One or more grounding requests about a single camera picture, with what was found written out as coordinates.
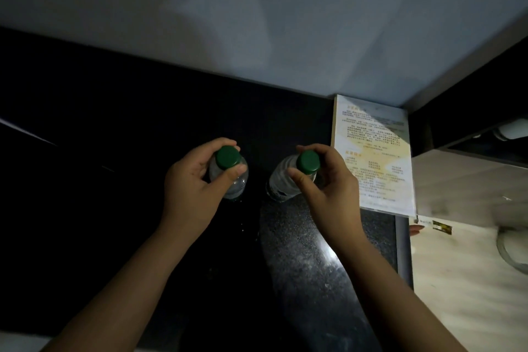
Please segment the person's left hand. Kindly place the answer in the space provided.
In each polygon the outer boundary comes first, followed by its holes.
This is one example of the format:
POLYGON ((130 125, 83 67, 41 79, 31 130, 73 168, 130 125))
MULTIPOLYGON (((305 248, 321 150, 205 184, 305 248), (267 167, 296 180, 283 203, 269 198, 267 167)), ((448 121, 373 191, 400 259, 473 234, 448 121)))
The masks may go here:
POLYGON ((164 208, 159 230, 188 246, 205 231, 223 196, 210 196, 203 177, 208 162, 225 145, 235 147, 235 140, 217 138, 190 150, 169 169, 164 182, 164 208))

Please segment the person's right hand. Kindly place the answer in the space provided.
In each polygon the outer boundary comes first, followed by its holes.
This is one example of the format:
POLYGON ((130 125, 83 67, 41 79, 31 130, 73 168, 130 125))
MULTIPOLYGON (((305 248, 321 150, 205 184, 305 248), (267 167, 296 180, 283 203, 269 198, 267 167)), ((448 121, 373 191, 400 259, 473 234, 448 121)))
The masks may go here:
POLYGON ((298 145, 298 152, 313 150, 323 160, 320 173, 323 188, 317 199, 306 199, 312 219, 337 255, 353 254, 366 244, 360 214, 359 182, 342 156, 324 144, 298 145))

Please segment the clear bottle with green cap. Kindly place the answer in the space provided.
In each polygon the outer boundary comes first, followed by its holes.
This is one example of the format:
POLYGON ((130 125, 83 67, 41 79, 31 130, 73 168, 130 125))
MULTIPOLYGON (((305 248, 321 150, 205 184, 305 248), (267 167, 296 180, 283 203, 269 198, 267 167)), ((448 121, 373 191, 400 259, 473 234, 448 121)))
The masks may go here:
POLYGON ((247 185, 249 166, 240 152, 235 147, 230 145, 225 145, 217 150, 209 162, 208 178, 210 182, 214 181, 227 169, 238 164, 244 164, 247 169, 232 183, 230 188, 223 196, 224 199, 236 200, 242 195, 247 185))
POLYGON ((313 150, 306 150, 296 155, 285 157, 274 169, 267 182, 267 194, 276 202, 285 202, 301 194, 288 168, 296 168, 314 182, 320 169, 320 156, 313 150))

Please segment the person's right forearm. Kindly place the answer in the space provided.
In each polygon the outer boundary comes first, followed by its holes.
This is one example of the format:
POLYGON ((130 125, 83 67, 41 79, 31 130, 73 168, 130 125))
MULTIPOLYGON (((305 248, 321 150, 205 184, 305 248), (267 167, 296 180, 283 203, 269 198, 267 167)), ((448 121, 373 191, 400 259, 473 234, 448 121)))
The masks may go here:
POLYGON ((365 235, 325 239, 385 352, 468 352, 365 235))

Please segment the person's left forearm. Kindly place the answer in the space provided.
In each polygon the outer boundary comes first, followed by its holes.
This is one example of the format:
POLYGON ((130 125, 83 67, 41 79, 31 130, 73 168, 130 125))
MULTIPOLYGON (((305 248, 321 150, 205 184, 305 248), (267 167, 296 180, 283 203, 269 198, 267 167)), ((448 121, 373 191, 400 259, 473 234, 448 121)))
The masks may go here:
POLYGON ((204 230, 161 225, 41 352, 133 352, 170 275, 204 230))

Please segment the printed notice sheet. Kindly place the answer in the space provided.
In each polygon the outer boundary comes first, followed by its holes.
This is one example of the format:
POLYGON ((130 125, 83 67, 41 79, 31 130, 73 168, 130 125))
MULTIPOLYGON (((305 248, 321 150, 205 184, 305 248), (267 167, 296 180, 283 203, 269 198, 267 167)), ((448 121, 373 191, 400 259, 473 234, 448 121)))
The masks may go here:
POLYGON ((335 95, 331 145, 359 182, 360 208, 417 215, 406 110, 335 95))

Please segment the dark cabinet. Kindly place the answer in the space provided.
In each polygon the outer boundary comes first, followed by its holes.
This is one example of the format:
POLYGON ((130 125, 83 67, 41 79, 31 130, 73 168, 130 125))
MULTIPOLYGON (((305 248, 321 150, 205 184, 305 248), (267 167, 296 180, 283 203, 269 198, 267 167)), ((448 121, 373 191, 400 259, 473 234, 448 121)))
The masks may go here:
POLYGON ((528 169, 528 135, 499 127, 528 120, 528 36, 409 115, 413 158, 431 150, 528 169))

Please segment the grey round bin rim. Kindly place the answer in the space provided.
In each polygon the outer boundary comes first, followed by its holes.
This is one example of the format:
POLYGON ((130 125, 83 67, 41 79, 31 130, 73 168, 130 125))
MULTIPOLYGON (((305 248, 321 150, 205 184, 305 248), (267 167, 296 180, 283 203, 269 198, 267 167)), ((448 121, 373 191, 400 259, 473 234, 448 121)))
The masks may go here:
POLYGON ((498 226, 497 228, 497 236, 496 236, 496 248, 498 251, 498 254, 503 259, 505 263, 507 263, 510 267, 517 270, 523 275, 528 275, 528 263, 520 263, 516 262, 511 258, 511 255, 505 248, 505 235, 507 233, 515 232, 516 229, 513 227, 505 227, 505 226, 498 226))

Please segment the white cylindrical fixture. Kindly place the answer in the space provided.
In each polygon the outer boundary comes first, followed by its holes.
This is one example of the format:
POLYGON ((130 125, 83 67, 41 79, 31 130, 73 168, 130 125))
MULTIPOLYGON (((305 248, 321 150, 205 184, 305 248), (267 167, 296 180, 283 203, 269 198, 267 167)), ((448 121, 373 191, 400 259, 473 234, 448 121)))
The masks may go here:
POLYGON ((528 136, 528 119, 519 118, 515 121, 493 129, 493 135, 501 141, 511 141, 528 136))

